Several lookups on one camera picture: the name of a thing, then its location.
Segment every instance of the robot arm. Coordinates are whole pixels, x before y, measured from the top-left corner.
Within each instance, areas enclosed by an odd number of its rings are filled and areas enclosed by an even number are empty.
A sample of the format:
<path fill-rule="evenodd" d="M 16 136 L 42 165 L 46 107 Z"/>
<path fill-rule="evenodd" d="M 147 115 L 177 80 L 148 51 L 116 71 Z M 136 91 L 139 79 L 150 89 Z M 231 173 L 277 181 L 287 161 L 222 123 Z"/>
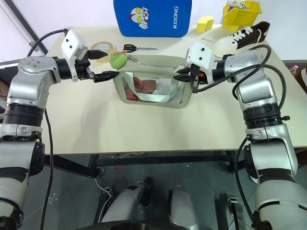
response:
<path fill-rule="evenodd" d="M 191 65 L 189 74 L 196 76 L 192 70 L 201 70 L 209 84 L 262 61 L 263 56 L 256 50 L 217 61 L 201 43 L 194 43 L 187 54 L 187 63 Z M 228 81 L 238 82 L 251 71 L 243 71 Z M 306 228 L 307 192 L 294 179 L 298 163 L 287 126 L 283 124 L 289 117 L 281 117 L 271 80 L 261 68 L 239 84 L 236 94 L 247 127 L 245 133 L 251 142 L 245 146 L 246 168 L 251 176 L 258 178 L 252 227 L 257 230 Z"/>
<path fill-rule="evenodd" d="M 4 120 L 0 124 L 0 229 L 13 230 L 22 225 L 29 177 L 43 169 L 45 146 L 41 142 L 41 122 L 49 87 L 64 79 L 101 82 L 118 75 L 113 71 L 91 72 L 88 59 L 107 54 L 88 51 L 85 42 L 72 30 L 66 34 L 62 50 L 64 59 L 22 59 L 11 82 Z"/>

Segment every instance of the transparent bag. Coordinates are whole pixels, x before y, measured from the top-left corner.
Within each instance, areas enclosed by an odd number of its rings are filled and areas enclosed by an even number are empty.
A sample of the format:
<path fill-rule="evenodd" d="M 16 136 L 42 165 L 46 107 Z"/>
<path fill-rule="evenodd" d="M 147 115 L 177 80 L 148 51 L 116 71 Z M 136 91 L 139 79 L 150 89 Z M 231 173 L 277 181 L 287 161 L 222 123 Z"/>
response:
<path fill-rule="evenodd" d="M 185 59 L 161 55 L 133 55 L 117 70 L 114 84 L 120 99 L 128 104 L 182 108 L 190 100 L 189 82 L 174 79 Z"/>

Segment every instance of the black cable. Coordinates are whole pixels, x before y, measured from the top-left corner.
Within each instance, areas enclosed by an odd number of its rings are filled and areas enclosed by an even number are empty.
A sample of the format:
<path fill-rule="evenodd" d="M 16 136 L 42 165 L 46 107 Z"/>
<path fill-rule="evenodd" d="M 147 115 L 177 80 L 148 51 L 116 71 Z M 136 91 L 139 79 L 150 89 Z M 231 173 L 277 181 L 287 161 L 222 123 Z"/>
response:
<path fill-rule="evenodd" d="M 32 55 L 32 53 L 33 53 L 34 49 L 37 47 L 37 45 L 38 45 L 39 43 L 41 43 L 46 37 L 49 37 L 50 35 L 54 35 L 54 34 L 58 34 L 58 33 L 65 33 L 66 31 L 67 31 L 67 29 L 55 30 L 55 31 L 52 31 L 52 32 L 50 32 L 50 33 L 48 33 L 48 34 L 45 34 L 44 36 L 42 36 L 41 38 L 39 38 L 39 39 L 33 44 L 33 46 L 31 47 L 31 49 L 30 49 L 30 51 L 29 51 L 29 53 L 28 53 L 28 55 L 27 55 L 27 57 L 29 57 L 29 56 Z"/>
<path fill-rule="evenodd" d="M 237 186 L 238 186 L 240 195 L 241 195 L 242 200 L 243 200 L 243 204 L 244 204 L 244 206 L 245 206 L 245 208 L 246 208 L 246 211 L 248 212 L 248 215 L 249 215 L 250 219 L 252 220 L 252 219 L 253 219 L 253 214 L 252 214 L 252 212 L 251 212 L 251 210 L 250 210 L 250 207 L 249 207 L 249 205 L 248 205 L 248 202 L 247 202 L 247 200 L 246 200 L 246 198 L 245 198 L 245 195 L 244 195 L 244 193 L 243 193 L 243 189 L 242 189 L 242 186 L 241 186 L 241 183 L 240 183 L 240 180 L 239 180 L 239 175 L 238 175 L 238 161 L 239 161 L 239 155 L 240 155 L 240 152 L 241 152 L 243 146 L 245 145 L 246 141 L 247 141 L 247 138 L 244 138 L 244 140 L 242 141 L 242 143 L 241 143 L 241 145 L 240 145 L 238 151 L 236 152 L 236 159 L 235 159 L 235 177 L 236 177 L 236 184 L 237 184 Z"/>
<path fill-rule="evenodd" d="M 41 43 L 46 37 L 49 37 L 51 35 L 54 34 L 58 34 L 58 33 L 67 33 L 67 29 L 62 29 L 62 30 L 55 30 L 52 31 L 44 36 L 42 36 L 41 38 L 39 38 L 31 47 L 27 57 L 31 56 L 34 49 L 36 48 L 36 46 Z M 47 188 L 47 192 L 46 192 L 46 197 L 45 197 L 45 201 L 44 201 L 44 206 L 43 206 L 43 212 L 42 212 L 42 216 L 41 216 L 41 222 L 40 222 L 40 230 L 44 229 L 44 222 L 45 222 L 45 215 L 46 215 L 46 209 L 47 209 L 47 204 L 48 204 L 48 198 L 50 195 L 50 190 L 51 190 L 51 186 L 52 186 L 52 181 L 53 181 L 53 140 L 52 140 L 52 133 L 51 133 L 51 124 L 49 121 L 49 117 L 48 117 L 48 113 L 47 113 L 47 109 L 45 109 L 45 117 L 46 117 L 46 121 L 47 121 L 47 125 L 48 125 L 48 131 L 49 131 L 49 142 L 50 142 L 50 178 L 49 178 L 49 183 L 48 183 L 48 188 Z"/>
<path fill-rule="evenodd" d="M 230 74 L 230 75 L 228 75 L 228 76 L 226 76 L 226 77 L 223 77 L 223 78 L 221 78 L 221 79 L 215 81 L 214 83 L 212 83 L 212 84 L 210 84 L 210 85 L 208 85 L 208 86 L 206 86 L 206 87 L 203 87 L 203 88 L 201 88 L 201 89 L 195 89 L 195 88 L 192 86 L 192 84 L 191 84 L 192 90 L 193 90 L 194 92 L 202 92 L 202 91 L 205 91 L 205 90 L 207 90 L 207 89 L 210 89 L 210 88 L 213 87 L 213 86 L 216 86 L 216 85 L 222 83 L 223 81 L 225 81 L 225 80 L 227 80 L 227 79 L 230 79 L 230 78 L 234 77 L 235 75 L 237 75 L 237 74 L 239 74 L 239 73 L 241 73 L 241 72 L 244 72 L 244 71 L 246 71 L 246 70 L 255 68 L 251 73 L 249 73 L 250 76 L 253 75 L 253 74 L 256 73 L 259 69 L 261 69 L 262 66 L 268 61 L 268 59 L 269 59 L 269 57 L 270 57 L 270 55 L 271 55 L 271 52 L 272 52 L 271 47 L 268 46 L 268 45 L 258 45 L 258 46 L 255 46 L 255 47 L 251 48 L 251 49 L 257 49 L 257 48 L 266 48 L 266 49 L 267 49 L 267 54 L 266 54 L 264 60 L 263 60 L 260 64 L 252 65 L 252 66 L 248 66 L 248 67 L 242 68 L 242 69 L 240 69 L 240 70 L 238 70 L 238 71 L 236 71 L 236 72 L 234 72 L 234 73 L 232 73 L 232 74 Z"/>
<path fill-rule="evenodd" d="M 198 73 L 199 70 L 200 70 L 199 66 L 191 64 L 189 74 L 197 75 L 196 73 Z M 196 78 L 196 76 L 190 76 L 190 78 L 191 78 L 191 80 L 190 80 L 190 87 L 192 89 L 192 93 L 197 93 L 197 89 L 194 87 L 194 82 L 195 82 L 194 79 Z"/>
<path fill-rule="evenodd" d="M 245 67 L 245 68 L 242 68 L 242 69 L 240 69 L 240 70 L 238 70 L 238 71 L 236 71 L 236 72 L 234 72 L 234 73 L 232 73 L 232 74 L 229 74 L 228 76 L 223 77 L 223 78 L 221 78 L 221 79 L 215 81 L 214 83 L 212 83 L 212 84 L 210 84 L 210 85 L 208 85 L 208 86 L 206 86 L 206 87 L 203 87 L 203 88 L 201 88 L 201 89 L 195 89 L 194 86 L 191 85 L 191 87 L 193 86 L 193 87 L 192 87 L 192 90 L 195 91 L 195 92 L 202 92 L 202 91 L 208 90 L 208 89 L 212 88 L 213 86 L 216 86 L 216 85 L 218 85 L 218 84 L 224 82 L 225 80 L 234 77 L 235 75 L 237 75 L 237 74 L 239 74 L 239 73 L 241 73 L 241 72 L 244 72 L 244 71 L 249 70 L 249 69 L 257 68 L 258 65 L 259 65 L 259 64 L 257 64 L 257 65 L 252 65 L 252 66 L 247 66 L 247 67 Z"/>
<path fill-rule="evenodd" d="M 40 230 L 44 229 L 45 215 L 46 215 L 48 198 L 49 198 L 49 194 L 50 194 L 50 190 L 51 190 L 51 186 L 52 186 L 53 167 L 54 167 L 54 165 L 53 165 L 53 140 L 52 140 L 52 133 L 51 133 L 51 124 L 50 124 L 50 121 L 49 121 L 47 109 L 45 109 L 45 118 L 46 118 L 47 125 L 48 125 L 49 142 L 50 142 L 50 178 L 49 178 L 48 189 L 47 189 L 46 197 L 45 197 L 45 201 L 44 201 L 42 217 L 41 217 L 41 221 L 40 221 Z"/>
<path fill-rule="evenodd" d="M 247 78 L 249 78 L 251 75 L 253 75 L 254 73 L 256 73 L 259 69 L 261 69 L 265 63 L 269 60 L 272 49 L 270 46 L 268 45 L 259 45 L 259 46 L 255 46 L 253 48 L 251 48 L 250 50 L 254 50 L 257 48 L 266 48 L 267 49 L 267 55 L 265 56 L 264 60 L 258 65 L 257 68 L 255 68 L 251 73 L 249 73 L 248 75 L 246 75 L 244 78 L 242 78 L 240 81 L 238 81 L 235 86 L 232 88 L 232 95 L 234 96 L 234 98 L 236 98 L 238 100 L 238 97 L 236 95 L 236 89 L 239 86 L 239 84 L 241 84 L 243 81 L 245 81 Z"/>
<path fill-rule="evenodd" d="M 263 65 L 262 66 L 263 68 L 268 68 L 268 69 L 272 69 L 275 73 L 277 73 L 277 75 L 279 76 L 280 78 L 280 81 L 282 82 L 282 97 L 280 99 L 280 103 L 278 105 L 278 108 L 281 109 L 283 104 L 284 104 L 284 101 L 285 101 L 285 98 L 286 98 L 286 93 L 287 93 L 287 86 L 286 86 L 286 81 L 284 79 L 284 76 L 283 74 L 280 72 L 279 69 L 277 69 L 276 67 L 274 66 L 271 66 L 271 65 Z M 246 75 L 244 78 L 242 78 L 240 81 L 237 82 L 237 84 L 235 84 L 235 86 L 232 88 L 232 95 L 233 96 L 236 96 L 236 89 L 237 87 L 239 86 L 239 84 L 241 84 L 243 81 L 245 81 L 247 78 L 249 78 L 252 74 L 249 73 L 248 75 Z"/>
<path fill-rule="evenodd" d="M 232 88 L 232 95 L 234 96 L 234 98 L 236 98 L 238 100 L 238 97 L 236 95 L 236 89 L 237 87 L 243 82 L 245 81 L 247 78 L 249 78 L 250 76 L 252 76 L 254 73 L 256 73 L 259 69 L 261 68 L 268 68 L 268 69 L 272 69 L 274 72 L 277 73 L 277 75 L 279 76 L 281 82 L 282 82 L 282 89 L 283 89 L 283 92 L 282 92 L 282 97 L 281 97 L 281 100 L 280 100 L 280 103 L 278 105 L 279 109 L 282 108 L 283 104 L 284 104 L 284 101 L 285 101 L 285 97 L 286 97 L 286 92 L 287 92 L 287 87 L 286 87 L 286 82 L 285 82 L 285 79 L 284 79 L 284 76 L 283 74 L 274 66 L 271 66 L 271 65 L 266 65 L 265 63 L 268 61 L 270 55 L 271 55 L 271 52 L 272 52 L 272 49 L 270 46 L 268 45 L 258 45 L 258 46 L 255 46 L 253 48 L 251 48 L 250 50 L 254 50 L 254 49 L 257 49 L 257 48 L 266 48 L 267 49 L 267 54 L 264 58 L 264 60 L 260 63 L 260 64 L 257 64 L 257 65 L 252 65 L 252 66 L 249 66 L 249 67 L 245 67 L 245 68 L 242 68 L 226 77 L 223 77 L 217 81 L 215 81 L 213 84 L 211 85 L 208 85 L 206 87 L 203 87 L 201 89 L 196 89 L 194 86 L 193 86 L 193 83 L 194 83 L 194 77 L 191 77 L 191 80 L 190 80 L 190 86 L 191 86 L 191 89 L 193 92 L 202 92 L 202 91 L 205 91 L 207 89 L 210 89 L 211 87 L 213 86 L 216 86 L 220 83 L 222 83 L 223 81 L 227 80 L 227 79 L 230 79 L 232 77 L 234 77 L 235 75 L 241 73 L 241 72 L 244 72 L 246 70 L 249 70 L 249 69 L 254 69 L 251 73 L 249 73 L 248 75 L 246 75 L 244 78 L 242 78 L 240 81 L 238 81 L 234 87 Z"/>

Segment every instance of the table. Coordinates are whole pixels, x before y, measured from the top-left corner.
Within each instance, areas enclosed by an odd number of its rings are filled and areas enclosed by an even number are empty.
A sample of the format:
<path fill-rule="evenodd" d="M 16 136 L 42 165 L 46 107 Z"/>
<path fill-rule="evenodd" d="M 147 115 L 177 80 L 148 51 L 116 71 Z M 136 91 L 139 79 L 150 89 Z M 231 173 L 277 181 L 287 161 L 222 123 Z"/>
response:
<path fill-rule="evenodd" d="M 124 44 L 138 47 L 155 47 L 157 50 L 136 51 L 134 54 L 171 55 L 185 57 L 189 46 L 199 41 L 208 47 L 213 42 L 232 32 L 214 25 L 213 29 L 196 33 L 190 27 L 181 38 L 124 37 L 117 27 L 72 27 L 90 47 L 99 41 L 111 42 L 117 50 Z M 61 35 L 48 56 L 61 55 Z M 272 51 L 267 64 L 277 67 L 285 76 L 287 97 L 281 110 L 289 115 L 287 126 L 295 148 L 307 146 L 307 96 L 289 73 L 283 62 Z M 106 63 L 91 61 L 90 69 L 95 73 L 112 70 Z M 265 73 L 271 78 L 277 97 L 281 97 L 281 83 L 270 69 Z M 96 177 L 96 166 L 134 163 L 229 161 L 233 170 L 233 153 L 206 156 L 200 151 L 235 150 L 245 137 L 245 125 L 238 102 L 232 97 L 232 83 L 224 82 L 205 92 L 194 94 L 189 104 L 182 109 L 125 104 L 117 96 L 113 81 L 93 83 L 91 80 L 72 82 L 63 80 L 50 88 L 47 109 L 52 125 L 54 153 L 91 154 L 88 167 L 78 165 L 60 156 L 55 156 L 55 165 L 80 175 Z M 49 153 L 46 122 L 43 121 L 43 142 Z M 186 155 L 165 157 L 152 156 L 147 152 L 188 152 Z M 146 152 L 146 157 L 125 158 L 116 162 L 98 160 L 98 154 Z"/>

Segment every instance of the black metal frame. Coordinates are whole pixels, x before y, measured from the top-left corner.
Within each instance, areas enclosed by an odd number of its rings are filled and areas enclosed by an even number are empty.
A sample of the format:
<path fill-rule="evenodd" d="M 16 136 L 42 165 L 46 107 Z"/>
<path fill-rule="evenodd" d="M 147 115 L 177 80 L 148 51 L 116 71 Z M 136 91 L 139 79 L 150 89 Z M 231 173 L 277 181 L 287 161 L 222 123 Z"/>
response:
<path fill-rule="evenodd" d="M 88 166 L 75 163 L 61 156 L 54 156 L 54 167 L 59 170 L 95 178 L 101 172 L 100 166 L 136 165 L 136 164 L 169 164 L 219 161 L 228 162 L 229 173 L 234 173 L 236 151 L 194 151 L 194 152 L 148 152 L 143 155 L 134 155 L 121 158 L 123 154 L 91 154 Z M 297 153 L 298 163 L 306 164 L 305 154 Z M 45 156 L 45 165 L 50 166 L 50 157 Z M 244 161 L 238 162 L 238 170 L 245 168 Z"/>

